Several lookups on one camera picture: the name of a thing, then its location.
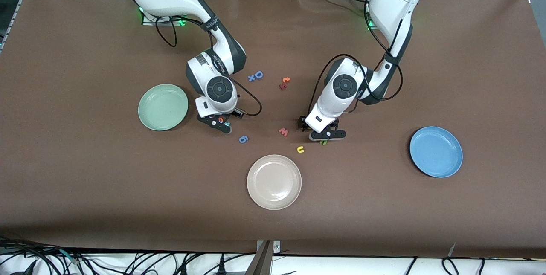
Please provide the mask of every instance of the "white plate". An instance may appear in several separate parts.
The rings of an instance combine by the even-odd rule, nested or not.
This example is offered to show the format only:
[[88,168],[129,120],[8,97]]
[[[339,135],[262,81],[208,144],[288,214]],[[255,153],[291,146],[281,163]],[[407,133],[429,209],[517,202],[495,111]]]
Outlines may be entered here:
[[298,198],[302,175],[298,166],[281,155],[258,159],[248,172],[246,187],[252,200],[268,210],[280,210]]

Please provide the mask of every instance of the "robotic arm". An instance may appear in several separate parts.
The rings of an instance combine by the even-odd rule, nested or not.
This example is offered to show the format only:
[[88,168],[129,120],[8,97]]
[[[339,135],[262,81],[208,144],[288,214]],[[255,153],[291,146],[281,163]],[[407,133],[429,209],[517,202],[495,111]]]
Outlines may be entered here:
[[337,129],[339,116],[356,98],[365,104],[376,104],[386,94],[390,79],[400,63],[411,34],[411,15],[419,0],[369,0],[367,12],[389,42],[388,52],[378,71],[360,67],[350,58],[334,61],[326,75],[325,87],[305,117],[311,127],[311,140],[343,139],[345,131]]
[[199,18],[201,28],[217,40],[186,65],[186,76],[201,97],[195,99],[197,119],[212,128],[230,133],[226,121],[237,105],[237,91],[229,75],[244,67],[246,53],[231,36],[220,19],[204,0],[135,0],[146,12],[155,17],[193,15]]

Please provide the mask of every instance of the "plate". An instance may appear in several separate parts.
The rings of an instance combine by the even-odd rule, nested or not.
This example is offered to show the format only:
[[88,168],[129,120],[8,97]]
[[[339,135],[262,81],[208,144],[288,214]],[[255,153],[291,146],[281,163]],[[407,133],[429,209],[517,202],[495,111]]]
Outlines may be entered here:
[[462,165],[459,141],[440,127],[419,129],[409,143],[409,153],[422,172],[437,178],[452,176]]
[[188,96],[172,84],[160,84],[148,90],[138,104],[138,117],[155,131],[169,130],[178,125],[188,112]]
[[268,210],[281,210],[292,205],[300,195],[302,175],[289,158],[267,155],[252,165],[246,186],[257,205]]

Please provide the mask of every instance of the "blue plate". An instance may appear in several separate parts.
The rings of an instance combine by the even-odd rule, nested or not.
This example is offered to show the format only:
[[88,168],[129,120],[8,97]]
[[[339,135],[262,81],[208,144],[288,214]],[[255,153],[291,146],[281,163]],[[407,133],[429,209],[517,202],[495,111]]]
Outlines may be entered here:
[[437,178],[452,176],[462,165],[459,141],[440,127],[419,129],[409,143],[409,153],[422,172]]

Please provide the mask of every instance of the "brown table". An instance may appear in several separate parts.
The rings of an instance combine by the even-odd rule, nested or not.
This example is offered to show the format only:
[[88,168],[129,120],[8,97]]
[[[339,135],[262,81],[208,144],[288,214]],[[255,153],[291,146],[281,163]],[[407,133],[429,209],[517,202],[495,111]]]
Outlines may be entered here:
[[[369,67],[381,57],[362,3],[206,1],[248,55],[234,78],[264,106],[230,135],[198,123],[194,105],[173,131],[138,119],[154,85],[197,97],[184,69],[208,46],[198,27],[176,28],[170,48],[130,0],[23,1],[0,55],[2,233],[104,248],[245,252],[279,239],[290,253],[445,256],[456,242],[457,256],[544,256],[546,50],[527,0],[421,0],[402,92],[344,115],[347,139],[326,146],[295,120],[335,54]],[[239,104],[257,109],[242,91]],[[450,178],[425,176],[408,155],[428,125],[463,146]],[[281,211],[246,190],[267,154],[302,172]]]

